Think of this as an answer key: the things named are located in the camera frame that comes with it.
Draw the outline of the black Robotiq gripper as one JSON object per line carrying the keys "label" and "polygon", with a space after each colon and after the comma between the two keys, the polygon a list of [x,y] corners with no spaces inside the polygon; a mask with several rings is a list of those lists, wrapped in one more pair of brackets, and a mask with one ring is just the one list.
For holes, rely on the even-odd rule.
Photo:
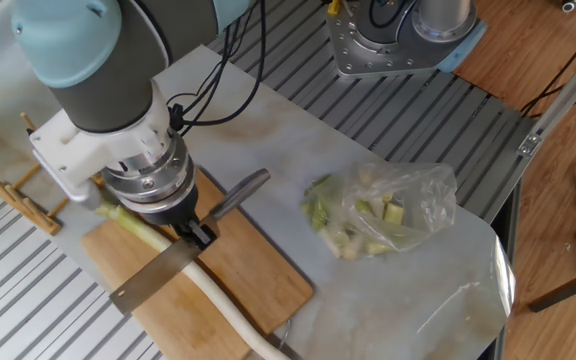
{"label": "black Robotiq gripper", "polygon": [[179,189],[163,200],[140,205],[136,212],[153,224],[174,225],[180,239],[191,240],[194,235],[196,246],[204,251],[219,238],[220,230],[214,217],[197,221],[198,198],[196,186]]}

